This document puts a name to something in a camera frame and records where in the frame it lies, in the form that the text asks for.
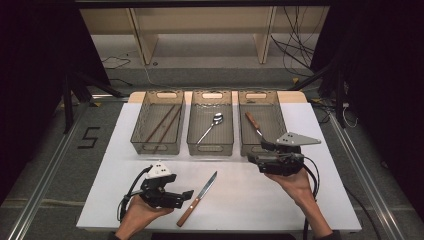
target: knife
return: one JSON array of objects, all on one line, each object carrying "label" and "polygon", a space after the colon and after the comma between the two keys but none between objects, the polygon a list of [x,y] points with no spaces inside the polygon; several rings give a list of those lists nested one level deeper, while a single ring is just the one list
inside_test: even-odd
[{"label": "knife", "polygon": [[197,204],[199,204],[200,200],[202,200],[202,198],[205,196],[206,192],[209,190],[209,188],[212,186],[213,182],[215,181],[217,174],[218,174],[218,171],[215,171],[215,173],[212,175],[212,177],[209,179],[209,181],[203,187],[202,191],[200,191],[199,195],[197,195],[196,199],[194,199],[194,201],[191,203],[190,207],[187,208],[187,210],[181,216],[180,220],[178,220],[178,222],[177,222],[178,227],[181,227],[184,224],[184,222],[187,220],[187,218],[193,212],[194,208],[196,208]]}]

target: metal spoon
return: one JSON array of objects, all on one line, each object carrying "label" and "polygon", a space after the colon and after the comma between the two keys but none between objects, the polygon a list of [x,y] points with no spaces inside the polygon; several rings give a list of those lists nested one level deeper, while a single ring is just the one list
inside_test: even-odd
[{"label": "metal spoon", "polygon": [[205,132],[205,133],[203,134],[203,136],[199,139],[199,141],[197,141],[197,143],[196,143],[196,144],[199,144],[199,143],[203,140],[203,138],[204,138],[204,137],[206,137],[206,134],[208,134],[208,133],[209,133],[209,131],[213,128],[213,126],[215,126],[215,125],[218,125],[218,124],[222,123],[222,121],[224,121],[224,115],[222,115],[222,113],[216,113],[216,114],[213,116],[213,121],[212,121],[211,126],[208,128],[208,130],[206,130],[206,132]]}]

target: metal frame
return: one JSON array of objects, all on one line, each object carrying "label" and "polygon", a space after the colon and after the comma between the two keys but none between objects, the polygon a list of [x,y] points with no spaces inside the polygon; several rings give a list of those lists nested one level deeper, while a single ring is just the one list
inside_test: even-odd
[{"label": "metal frame", "polygon": [[387,233],[387,236],[390,240],[406,239],[400,229],[399,224],[397,223],[395,216],[390,211],[386,201],[383,199],[383,196],[378,190],[378,187],[371,177],[371,174],[368,172],[367,167],[363,163],[362,158],[356,150],[355,145],[350,139],[346,129],[342,129],[342,127],[337,123],[337,120],[333,114],[330,115],[330,119],[331,124],[333,125],[333,128],[336,131],[337,136],[342,143],[350,162],[352,163],[352,167],[358,175],[359,181],[361,182],[361,185],[364,188],[364,191],[367,194],[367,197],[370,200],[375,213],[377,214],[377,217],[379,218],[384,230]]},{"label": "metal frame", "polygon": [[90,8],[330,6],[334,0],[39,0],[39,6]]},{"label": "metal frame", "polygon": [[44,171],[43,176],[38,182],[37,187],[35,188],[31,197],[28,199],[28,202],[19,215],[18,219],[14,223],[8,237],[9,240],[24,239],[29,227],[31,226],[32,220],[34,220],[34,217],[37,214],[41,201],[47,193],[50,183],[52,182],[57,170],[60,167],[60,164],[62,163],[63,158],[65,157],[70,142],[75,134],[76,129],[78,128],[79,122],[85,111],[88,109],[88,105],[88,103],[84,103],[78,107],[75,124],[72,125],[67,134],[63,135],[62,140],[60,141],[59,146],[51,158],[49,165]]}]

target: wooden handle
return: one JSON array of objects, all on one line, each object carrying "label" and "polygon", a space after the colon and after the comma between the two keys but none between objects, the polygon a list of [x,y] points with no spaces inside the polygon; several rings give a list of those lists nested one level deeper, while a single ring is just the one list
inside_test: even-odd
[{"label": "wooden handle", "polygon": [[255,121],[255,119],[253,118],[252,114],[250,112],[246,112],[245,115],[246,115],[247,119],[249,119],[249,121],[253,125],[253,127],[256,130],[259,130],[259,124]]},{"label": "wooden handle", "polygon": [[180,220],[177,222],[177,226],[181,227],[185,221],[187,220],[188,216],[190,216],[191,212],[193,212],[194,208],[199,203],[200,198],[194,199],[194,201],[191,203],[190,207],[187,208],[187,210],[184,212],[184,214],[181,216]]}]

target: black curtain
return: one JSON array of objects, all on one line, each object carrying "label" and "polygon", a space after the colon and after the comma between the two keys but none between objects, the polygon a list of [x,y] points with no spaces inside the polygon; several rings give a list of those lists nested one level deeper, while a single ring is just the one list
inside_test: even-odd
[{"label": "black curtain", "polygon": [[67,73],[81,71],[104,84],[109,80],[76,8],[2,1],[0,35],[2,202],[33,158],[61,100]]},{"label": "black curtain", "polygon": [[[349,102],[394,178],[424,220],[424,5],[419,1],[369,0],[372,8],[338,2],[330,9],[312,62],[320,69],[341,56],[338,71]],[[360,13],[362,20],[351,23]],[[349,44],[340,48],[346,35]],[[337,90],[337,77],[324,77],[321,93]]]}]

